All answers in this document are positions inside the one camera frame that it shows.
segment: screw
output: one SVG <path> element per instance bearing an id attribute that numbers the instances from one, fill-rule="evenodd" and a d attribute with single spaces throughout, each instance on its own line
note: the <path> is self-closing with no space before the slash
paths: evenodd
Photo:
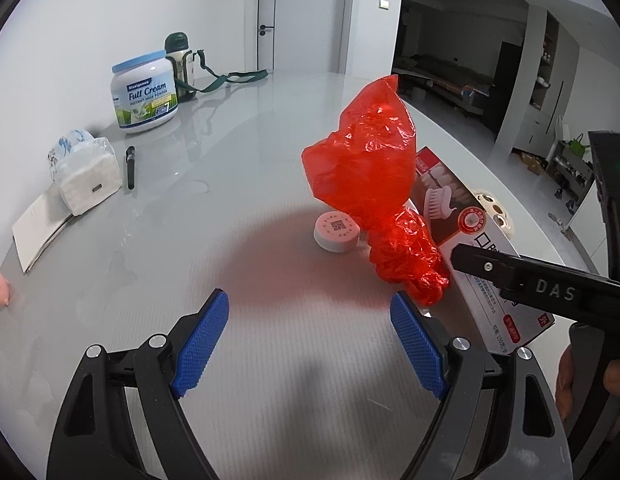
<path id="1" fill-rule="evenodd" d="M 150 338 L 150 346 L 152 348 L 161 348 L 163 345 L 165 345 L 167 339 L 163 334 L 158 334 L 158 335 L 153 335 Z"/>
<path id="2" fill-rule="evenodd" d="M 457 350 L 468 350 L 470 348 L 470 342 L 468 339 L 463 339 L 462 337 L 456 337 L 452 341 L 452 346 Z"/>
<path id="3" fill-rule="evenodd" d="M 532 351 L 524 346 L 517 350 L 517 355 L 525 361 L 532 359 Z"/>
<path id="4" fill-rule="evenodd" d="M 94 357 L 98 357 L 101 354 L 101 347 L 99 345 L 92 345 L 88 348 L 88 351 L 85 352 L 90 359 L 94 359 Z"/>

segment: floor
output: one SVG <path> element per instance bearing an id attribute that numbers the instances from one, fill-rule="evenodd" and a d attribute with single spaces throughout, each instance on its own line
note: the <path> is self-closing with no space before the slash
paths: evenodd
<path id="1" fill-rule="evenodd" d="M 495 162 L 492 156 L 494 134 L 478 119 L 466 118 L 442 98 L 428 93 L 421 102 L 408 102 L 455 137 L 492 170 L 532 215 L 566 266 L 588 270 L 577 248 L 562 234 L 561 227 L 548 216 L 548 213 L 552 213 L 564 225 L 572 218 L 565 207 L 568 199 L 558 200 L 554 197 L 558 186 L 549 176 L 528 171 L 528 167 L 514 154 L 510 154 L 505 161 L 502 157 L 499 162 Z"/>

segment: glossy table surface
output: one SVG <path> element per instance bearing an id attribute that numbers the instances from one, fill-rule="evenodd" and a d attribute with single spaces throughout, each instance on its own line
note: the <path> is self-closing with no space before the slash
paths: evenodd
<path id="1" fill-rule="evenodd" d="M 122 170 L 136 147 L 134 191 L 120 190 L 69 225 L 32 271 L 14 245 L 1 268 L 0 427 L 44 478 L 66 388 L 86 348 L 135 348 L 195 312 L 215 287 L 228 325 L 199 386 L 181 400 L 221 479 L 398 479 L 437 401 L 419 386 L 392 329 L 396 286 L 366 245 L 317 246 L 301 151 L 337 127 L 367 82 L 275 73 L 180 106 L 149 132 L 107 136 Z M 452 136 L 409 107 L 429 146 L 470 188 L 493 192 L 522 254 L 561 263 L 532 217 Z M 532 345 L 552 386 L 567 322 Z M 130 413 L 148 471 L 163 476 L 135 390 Z"/>

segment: toothbrush image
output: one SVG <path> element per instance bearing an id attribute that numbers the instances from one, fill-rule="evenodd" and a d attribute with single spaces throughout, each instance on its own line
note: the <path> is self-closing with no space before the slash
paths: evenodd
<path id="1" fill-rule="evenodd" d="M 426 219 L 427 228 L 431 228 L 431 222 L 437 219 L 446 219 L 455 211 L 450 208 L 452 189 L 450 186 L 428 189 L 423 204 L 423 216 Z"/>

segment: white paper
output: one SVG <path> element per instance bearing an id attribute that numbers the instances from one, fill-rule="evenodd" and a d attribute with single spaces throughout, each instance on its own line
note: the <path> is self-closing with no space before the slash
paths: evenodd
<path id="1" fill-rule="evenodd" d="M 23 272 L 30 270 L 72 216 L 56 184 L 52 184 L 12 227 Z"/>

